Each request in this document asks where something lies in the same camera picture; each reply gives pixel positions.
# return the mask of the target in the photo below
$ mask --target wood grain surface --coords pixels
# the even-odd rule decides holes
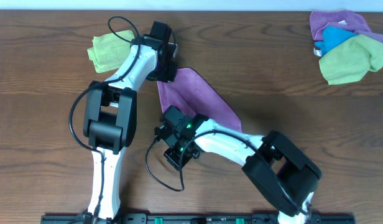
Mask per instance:
[[[92,192],[91,153],[72,139],[68,112],[97,74],[87,48],[111,16],[141,33],[154,20],[177,33],[178,62],[192,67],[229,103],[244,132],[288,136],[323,171],[313,199],[323,213],[383,223],[383,69],[329,86],[313,55],[308,12],[0,11],[0,223],[38,223],[45,213],[79,213]],[[362,13],[383,34],[383,14]],[[129,29],[123,21],[114,28]],[[169,191],[145,171],[144,154],[161,115],[157,84],[137,96],[134,141],[121,171],[123,207],[151,213],[274,210],[240,167],[204,154],[184,171],[186,190]],[[75,111],[82,135],[85,99]],[[178,186],[164,144],[152,171]]]

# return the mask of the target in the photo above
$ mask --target yellow-green towel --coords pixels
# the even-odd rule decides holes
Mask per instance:
[[[319,65],[329,85],[357,82],[383,67],[383,43],[357,35],[330,50]]]
[[[131,30],[120,31],[117,34],[129,41],[134,38]],[[97,73],[119,68],[129,55],[129,43],[114,34],[93,37],[92,43],[93,47],[88,49],[88,55]]]

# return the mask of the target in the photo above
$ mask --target purple cloth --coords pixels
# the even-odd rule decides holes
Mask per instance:
[[[191,68],[178,69],[173,83],[157,82],[161,109],[176,106],[183,114],[203,114],[219,124],[241,132],[241,122],[229,105]]]
[[[328,26],[341,28],[350,32],[354,32],[355,30],[371,32],[364,18],[353,11],[311,12],[310,31],[314,41],[323,40],[323,30]]]
[[[361,30],[355,30],[354,33],[355,34],[365,35],[367,37],[370,37],[370,38],[372,38],[374,40],[378,40],[379,42],[383,43],[383,35],[382,34],[375,34],[375,33],[372,33],[372,32],[361,31]]]

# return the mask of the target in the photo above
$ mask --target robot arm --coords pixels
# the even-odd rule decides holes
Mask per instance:
[[[95,88],[88,93],[83,133],[88,143],[104,154],[102,176],[101,155],[92,152],[94,160],[93,192],[88,213],[97,214],[103,220],[112,220],[120,206],[119,178],[122,157],[131,144],[136,131],[136,93],[144,80],[171,82],[176,76],[177,64],[171,61],[177,53],[177,45],[169,43],[171,28],[154,22],[150,34],[141,37],[141,49],[132,70],[122,80]],[[130,54],[106,81],[119,78],[137,55],[137,40],[132,40]],[[117,114],[101,111],[101,106],[118,108]],[[101,183],[103,193],[98,205]]]
[[[200,152],[216,153],[242,166],[261,194],[280,211],[280,224],[304,224],[309,219],[309,204],[321,171],[284,135],[275,131],[267,136],[239,133],[200,114],[192,119],[173,106],[164,112],[161,122],[163,126],[155,132],[169,145],[164,155],[176,170]],[[286,163],[276,174],[271,166],[283,157]]]

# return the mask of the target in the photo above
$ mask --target wire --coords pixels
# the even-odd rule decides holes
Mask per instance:
[[[306,202],[305,203],[305,205],[306,205],[306,208],[307,208],[307,215],[306,214],[304,214],[304,213],[302,213],[302,214],[304,214],[304,215],[306,215],[307,216],[307,218],[306,218],[306,222],[305,223],[310,223],[310,218],[311,218],[311,204],[309,203],[309,202]]]
[[[117,33],[115,33],[115,31],[112,30],[111,26],[110,26],[110,22],[115,19],[115,18],[118,18],[118,19],[122,19],[122,20],[125,20],[127,21],[131,26],[132,28],[135,30],[135,33],[136,33],[136,38],[137,38],[137,50],[136,50],[136,56],[135,56],[135,59],[132,61],[132,63],[130,64],[129,68],[124,72],[124,74],[122,74],[120,77],[118,77],[117,79],[114,79],[114,80],[110,80],[110,81],[104,81],[104,82],[99,82],[97,84],[94,84],[94,85],[91,85],[89,86],[86,90],[84,90],[74,101],[73,103],[73,106],[72,108],[70,109],[70,114],[68,115],[68,126],[70,128],[70,132],[74,138],[74,140],[83,148],[91,151],[91,152],[97,152],[100,154],[101,156],[101,164],[102,164],[102,168],[101,168],[101,171],[102,171],[102,178],[101,178],[101,187],[100,187],[100,193],[99,193],[99,200],[98,200],[98,204],[96,205],[95,207],[95,210],[93,212],[93,216],[96,218],[98,215],[99,215],[99,210],[100,210],[100,203],[101,203],[101,200],[103,198],[103,186],[104,186],[104,154],[103,152],[101,151],[98,151],[96,149],[94,149],[93,147],[89,147],[87,146],[86,144],[84,144],[83,142],[81,142],[81,140],[77,137],[77,135],[75,134],[74,132],[74,128],[73,128],[73,114],[74,114],[74,110],[77,106],[77,104],[80,102],[80,100],[88,93],[90,92],[91,90],[95,89],[95,88],[100,88],[102,86],[105,86],[105,85],[108,85],[109,83],[113,83],[113,82],[118,82],[120,80],[122,80],[133,68],[133,66],[136,64],[136,61],[137,59],[139,58],[139,53],[141,52],[141,36],[139,35],[139,31],[137,30],[136,26],[128,19],[126,19],[125,17],[122,17],[122,16],[113,16],[112,18],[109,19],[108,21],[108,27],[110,29],[110,31],[117,37],[119,37],[120,39],[122,40],[125,40],[126,42],[130,42],[122,37],[120,37]]]
[[[186,144],[185,144],[185,147],[183,147],[183,151],[182,153],[180,154],[180,158],[179,158],[179,178],[180,178],[180,185],[182,186],[181,189],[176,189],[174,187],[171,187],[169,186],[168,184],[162,182],[160,179],[158,179],[155,175],[153,175],[149,169],[149,165],[147,163],[147,156],[149,155],[149,152],[150,150],[152,149],[152,147],[154,146],[154,144],[159,141],[159,138],[158,136],[156,136],[152,142],[152,144],[149,146],[149,148],[147,149],[147,152],[146,152],[146,155],[145,155],[145,160],[144,160],[144,164],[146,166],[146,169],[147,169],[147,172],[150,174],[150,176],[155,180],[157,181],[159,184],[163,185],[164,187],[170,189],[170,190],[173,190],[175,192],[182,192],[185,190],[185,184],[183,182],[183,172],[182,172],[182,160],[183,160],[183,156],[185,154],[185,151],[187,150],[187,147],[192,143],[194,142],[196,139],[204,136],[204,135],[207,135],[207,134],[224,134],[224,135],[227,135],[227,136],[230,136],[234,139],[237,139],[239,141],[241,141],[242,143],[244,143],[247,147],[250,147],[254,152],[257,152],[257,149],[247,140],[244,140],[242,138],[240,138],[239,136],[237,135],[234,135],[234,134],[231,134],[231,133],[227,133],[227,132],[224,132],[224,131],[219,131],[219,130],[211,130],[211,131],[206,131],[206,132],[203,132],[201,134],[197,134],[194,138],[192,138],[191,140],[189,140]]]
[[[146,155],[144,157],[144,165],[146,166],[146,170],[147,172],[150,174],[150,176],[155,180],[157,181],[159,184],[163,185],[164,187],[170,189],[170,190],[173,190],[175,192],[182,192],[185,190],[185,184],[183,183],[183,179],[180,179],[180,184],[182,185],[182,188],[181,189],[176,189],[176,188],[173,188],[171,186],[169,186],[168,184],[162,182],[160,179],[156,178],[156,176],[154,174],[151,173],[150,169],[149,169],[149,165],[147,163],[147,156],[149,155],[149,152],[150,150],[152,149],[152,147],[154,146],[155,143],[157,143],[159,141],[159,138],[156,137],[154,138],[152,144],[149,146],[149,148],[147,149],[147,152],[146,152]]]

